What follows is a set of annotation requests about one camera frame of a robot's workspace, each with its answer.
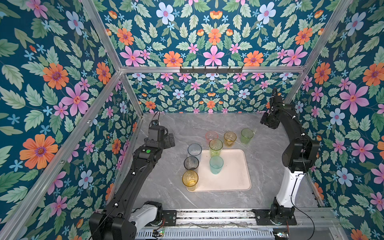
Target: aluminum frame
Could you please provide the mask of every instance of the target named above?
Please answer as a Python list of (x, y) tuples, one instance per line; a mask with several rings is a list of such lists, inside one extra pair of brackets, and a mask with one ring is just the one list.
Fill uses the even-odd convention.
[(336, 29), (337, 25), (341, 21), (342, 17), (344, 16), (345, 12), (347, 11), (349, 5), (352, 3), (353, 0), (340, 0), (338, 5), (336, 6), (335, 11), (332, 13), (331, 17), (329, 18), (327, 24), (324, 27), (324, 31), (321, 34), (319, 40), (317, 41), (315, 47), (311, 51), (309, 57), (307, 58), (307, 61), (304, 64), (304, 72), (300, 74), (293, 86), (291, 87), (291, 90), (289, 91), (287, 97), (284, 99), (285, 103), (290, 103), (293, 98), (295, 97), (297, 91), (301, 87), (302, 82), (304, 79), (308, 76), (308, 73), (310, 72), (312, 66), (316, 63), (317, 58), (319, 57), (321, 51), (327, 44), (329, 38), (331, 37), (333, 31)]
[(89, 123), (96, 117), (97, 113), (104, 105), (105, 100), (109, 97), (110, 92), (117, 85), (121, 75), (122, 74), (120, 72), (115, 73), (107, 85), (105, 85), (99, 96), (83, 115), (79, 124), (68, 136), (62, 147), (37, 179), (33, 187), (28, 191), (15, 213), (1, 229), (0, 239), (16, 239), (18, 233), (25, 226), (26, 222), (39, 205), (40, 200), (45, 196), (49, 186), (56, 179), (56, 176), (63, 168), (65, 162), (74, 151), (76, 145), (79, 141), (81, 141), (84, 133), (89, 128)]

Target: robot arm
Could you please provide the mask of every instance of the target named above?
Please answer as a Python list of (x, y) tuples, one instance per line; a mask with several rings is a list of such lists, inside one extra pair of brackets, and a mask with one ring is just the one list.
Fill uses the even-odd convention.
[(135, 239), (137, 230), (153, 220), (161, 221), (162, 206), (156, 202), (146, 202), (131, 214), (137, 195), (163, 149), (175, 146), (173, 134), (157, 124), (156, 120), (152, 122), (155, 126), (149, 127), (145, 144), (135, 150), (131, 169), (113, 199), (101, 214), (92, 214), (89, 227), (94, 240)]

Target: pink flower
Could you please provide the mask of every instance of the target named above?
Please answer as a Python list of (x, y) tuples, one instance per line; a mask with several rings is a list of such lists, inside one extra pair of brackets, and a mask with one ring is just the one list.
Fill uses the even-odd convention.
[(109, 101), (112, 101), (112, 96), (113, 96), (113, 93), (110, 93), (107, 99), (105, 100), (105, 102), (107, 103)]
[(70, 155), (70, 157), (68, 158), (67, 162), (72, 162), (72, 156), (74, 156), (74, 157), (79, 156), (79, 153), (76, 151), (77, 149), (79, 149), (79, 147), (80, 147), (80, 144), (77, 144), (76, 148), (73, 150), (73, 152)]
[(59, 179), (62, 179), (66, 174), (67, 174), (66, 171), (62, 171), (61, 173), (59, 173), (59, 175), (57, 175), (56, 179), (53, 181), (51, 186), (48, 188), (48, 192), (47, 192), (48, 195), (51, 195), (53, 193), (53, 191), (55, 190), (55, 185), (58, 188), (63, 187), (63, 181), (61, 181)]
[(288, 57), (284, 58), (281, 62), (282, 63), (288, 63), (287, 66), (300, 65), (301, 60), (300, 58), (305, 57), (308, 53), (307, 52), (301, 52), (303, 50), (303, 46), (300, 45), (296, 51), (293, 51), (292, 49), (289, 49), (287, 52)]
[(83, 150), (86, 151), (87, 155), (88, 155), (89, 152), (93, 152), (93, 147), (94, 146), (95, 146), (95, 144), (92, 144), (92, 141), (85, 142), (85, 148)]
[(164, 85), (163, 85), (163, 82), (159, 82), (157, 81), (157, 83), (155, 83), (156, 85), (156, 88), (159, 88), (160, 90), (163, 89)]
[(236, 43), (231, 45), (231, 48), (229, 49), (229, 51), (232, 51), (232, 54), (234, 54), (234, 53), (238, 53), (239, 49), (240, 49), (239, 44)]
[(63, 106), (62, 102), (59, 102), (59, 106), (55, 105), (53, 108), (56, 110), (55, 116), (60, 115), (60, 118), (63, 119), (64, 115), (68, 115), (69, 113), (66, 111), (68, 106)]
[(144, 60), (151, 59), (149, 56), (151, 53), (147, 53), (147, 50), (140, 50), (140, 57), (143, 57)]
[(91, 86), (88, 83), (88, 79), (81, 78), (81, 81), (79, 82), (79, 85), (81, 86), (81, 90), (86, 90), (88, 92), (88, 88)]
[(284, 57), (287, 56), (288, 50), (284, 50), (284, 48), (281, 50), (281, 52), (277, 53), (277, 58), (283, 59)]
[(191, 83), (191, 89), (193, 90), (196, 90), (196, 89), (200, 89), (200, 86), (201, 84), (198, 84), (197, 81), (195, 81), (195, 83)]
[(368, 86), (359, 88), (356, 92), (356, 84), (351, 83), (349, 86), (349, 94), (346, 92), (340, 93), (340, 98), (346, 100), (340, 106), (340, 109), (347, 109), (350, 105), (349, 111), (355, 115), (358, 111), (358, 106), (365, 107), (368, 106), (369, 102), (366, 98), (361, 98), (368, 91)]
[(314, 102), (315, 100), (316, 100), (317, 102), (320, 102), (320, 97), (324, 96), (324, 93), (321, 92), (322, 89), (323, 89), (323, 87), (319, 87), (319, 88), (315, 87), (315, 88), (314, 88), (314, 91), (311, 93), (311, 96), (313, 96), (313, 98), (312, 98), (312, 101), (313, 101), (313, 102)]
[(346, 79), (342, 78), (341, 79), (341, 83), (339, 84), (339, 87), (341, 91), (343, 91), (344, 89), (348, 90), (349, 86), (352, 82), (349, 80), (349, 77), (347, 77)]
[(260, 87), (261, 87), (262, 89), (263, 89), (263, 88), (267, 88), (267, 87), (268, 87), (268, 82), (267, 82), (267, 81), (261, 82)]
[(197, 44), (193, 45), (193, 43), (191, 43), (191, 46), (189, 46), (188, 49), (189, 49), (189, 53), (196, 53), (196, 51), (199, 50), (197, 48)]
[(56, 202), (51, 203), (51, 217), (55, 215), (55, 213), (57, 213), (58, 216), (61, 215), (61, 210), (67, 208), (67, 204), (65, 204), (65, 201), (67, 201), (67, 197), (61, 199), (61, 196), (58, 196)]
[(351, 146), (354, 149), (357, 149), (352, 151), (352, 155), (353, 156), (359, 155), (359, 159), (361, 162), (365, 162), (365, 157), (369, 159), (374, 159), (373, 154), (371, 152), (368, 152), (369, 150), (373, 149), (373, 144), (368, 143), (367, 145), (364, 145), (365, 142), (363, 138), (360, 138), (358, 143), (359, 145), (355, 142), (351, 143)]
[(319, 115), (319, 110), (320, 108), (317, 108), (316, 106), (313, 107), (313, 109), (311, 109), (311, 115), (314, 116), (314, 117), (317, 117), (317, 115)]
[(184, 82), (188, 82), (188, 79), (191, 79), (192, 76), (190, 76), (189, 73), (178, 73), (177, 75), (179, 75), (179, 81), (184, 81)]
[(222, 58), (224, 56), (223, 52), (217, 52), (217, 46), (213, 45), (211, 47), (211, 53), (205, 52), (203, 53), (204, 57), (207, 58), (205, 61), (204, 65), (209, 65), (212, 63), (212, 66), (216, 63), (216, 65), (221, 65), (221, 60), (219, 58)]
[(166, 79), (166, 81), (168, 82), (169, 79), (173, 79), (173, 76), (172, 76), (172, 73), (162, 73), (161, 76), (160, 76), (161, 79)]
[(241, 80), (245, 80), (245, 76), (247, 75), (248, 73), (235, 73), (233, 79), (237, 79), (237, 82), (240, 82)]
[(337, 152), (339, 151), (339, 154), (343, 153), (343, 150), (345, 151), (346, 148), (343, 146), (344, 141), (339, 142), (339, 140), (336, 139), (336, 143), (333, 143), (332, 146), (335, 147), (334, 151)]
[(111, 118), (113, 116), (113, 109), (109, 107), (109, 108), (106, 108), (106, 110), (107, 110), (107, 116)]
[(78, 83), (74, 86), (74, 92), (70, 87), (66, 87), (65, 90), (70, 98), (63, 97), (61, 102), (67, 106), (72, 105), (70, 109), (71, 116), (76, 115), (77, 109), (79, 109), (80, 113), (84, 114), (88, 110), (88, 104), (84, 101), (89, 98), (89, 94), (81, 93), (81, 87)]
[(251, 77), (252, 79), (255, 78), (256, 82), (259, 81), (260, 78), (264, 78), (264, 73), (252, 73), (253, 76)]
[(224, 89), (229, 90), (229, 89), (233, 88), (232, 85), (233, 85), (233, 83), (229, 83), (229, 81), (228, 81), (227, 83), (224, 84)]
[(303, 81), (303, 91), (305, 90), (308, 92), (309, 88), (312, 87), (312, 77), (308, 78), (308, 76), (305, 77), (305, 80)]
[(25, 4), (33, 10), (33, 13), (37, 18), (39, 18), (41, 15), (43, 18), (48, 19), (47, 15), (45, 14), (45, 12), (48, 11), (48, 8), (43, 4), (40, 5), (40, 3), (40, 0), (29, 0), (29, 2), (26, 2)]
[(373, 198), (373, 199), (371, 200), (371, 203), (372, 203), (373, 205), (377, 205), (377, 209), (378, 209), (379, 211), (381, 211), (381, 210), (383, 210), (383, 207), (384, 207), (384, 199), (382, 198), (382, 195), (381, 195), (380, 192), (377, 192), (376, 195), (373, 194), (373, 193), (371, 193), (371, 197)]
[(145, 63), (144, 60), (143, 60), (142, 58), (139, 58), (139, 56), (140, 56), (140, 51), (139, 51), (139, 50), (135, 50), (135, 51), (133, 51), (133, 53), (132, 53), (131, 48), (128, 47), (128, 46), (125, 46), (125, 51), (126, 51), (127, 53), (125, 53), (125, 52), (121, 52), (121, 53), (120, 53), (120, 56), (122, 56), (122, 57), (124, 57), (124, 58), (127, 58), (127, 60), (125, 60), (125, 65), (130, 66), (130, 65), (132, 65), (132, 63), (133, 63), (133, 65), (134, 65), (135, 67), (138, 67), (138, 66), (139, 66), (139, 63), (140, 63), (140, 64)]
[(377, 170), (376, 168), (371, 169), (371, 172), (376, 176), (378, 176), (378, 177), (375, 177), (375, 179), (373, 180), (373, 182), (376, 184), (381, 184), (384, 181), (384, 164), (380, 163), (379, 169), (380, 170)]

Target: plastic cup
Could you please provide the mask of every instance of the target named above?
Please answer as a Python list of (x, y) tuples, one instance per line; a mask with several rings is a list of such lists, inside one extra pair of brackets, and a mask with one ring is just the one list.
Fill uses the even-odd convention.
[(209, 165), (211, 167), (211, 172), (213, 174), (218, 174), (224, 165), (224, 160), (220, 156), (214, 156), (209, 160)]
[(224, 144), (227, 146), (227, 147), (231, 147), (233, 146), (233, 144), (235, 143), (236, 141), (236, 134), (234, 132), (226, 132), (224, 134)]
[(209, 142), (209, 152), (211, 157), (219, 156), (222, 148), (223, 142), (220, 139), (213, 139)]
[(188, 190), (193, 191), (196, 189), (197, 181), (199, 176), (193, 170), (188, 170), (183, 174), (183, 184), (187, 187)]
[(249, 143), (249, 141), (251, 141), (251, 139), (253, 138), (253, 131), (250, 130), (249, 128), (244, 128), (243, 130), (241, 130), (241, 142), (242, 143)]
[(188, 147), (188, 156), (194, 156), (200, 161), (201, 151), (202, 151), (201, 146), (197, 143), (193, 143)]
[(187, 170), (195, 170), (198, 166), (199, 166), (199, 160), (194, 156), (187, 157), (184, 160), (184, 167)]

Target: floral wallpaper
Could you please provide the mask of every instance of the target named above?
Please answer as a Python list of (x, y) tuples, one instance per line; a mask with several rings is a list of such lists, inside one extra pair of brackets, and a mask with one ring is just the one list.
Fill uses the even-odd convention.
[(353, 240), (382, 239), (383, 1), (354, 1), (296, 94), (296, 112), (320, 142), (309, 174)]

